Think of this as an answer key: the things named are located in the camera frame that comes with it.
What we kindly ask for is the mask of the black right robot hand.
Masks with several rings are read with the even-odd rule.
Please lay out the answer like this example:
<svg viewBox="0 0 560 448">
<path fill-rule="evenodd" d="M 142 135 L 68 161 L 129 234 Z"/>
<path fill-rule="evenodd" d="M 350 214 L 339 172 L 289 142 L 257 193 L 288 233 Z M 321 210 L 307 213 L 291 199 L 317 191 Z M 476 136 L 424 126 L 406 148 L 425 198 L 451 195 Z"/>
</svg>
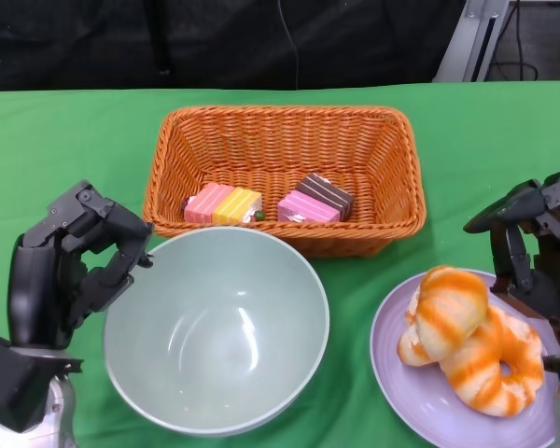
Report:
<svg viewBox="0 0 560 448">
<path fill-rule="evenodd" d="M 523 315 L 548 321 L 560 345 L 560 172 L 515 186 L 464 231 L 490 234 L 491 292 Z M 560 355 L 546 356 L 544 368 L 560 377 Z"/>
</svg>

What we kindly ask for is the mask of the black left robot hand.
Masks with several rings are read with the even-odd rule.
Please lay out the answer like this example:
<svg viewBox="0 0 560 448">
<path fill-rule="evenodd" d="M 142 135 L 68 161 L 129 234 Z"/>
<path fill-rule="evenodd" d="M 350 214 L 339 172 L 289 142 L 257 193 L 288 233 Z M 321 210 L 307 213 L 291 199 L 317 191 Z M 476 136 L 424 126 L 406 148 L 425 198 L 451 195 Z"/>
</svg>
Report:
<svg viewBox="0 0 560 448">
<path fill-rule="evenodd" d="M 103 311 L 150 268 L 153 225 L 82 180 L 16 240 L 7 322 L 12 345 L 64 350 L 85 319 Z"/>
</svg>

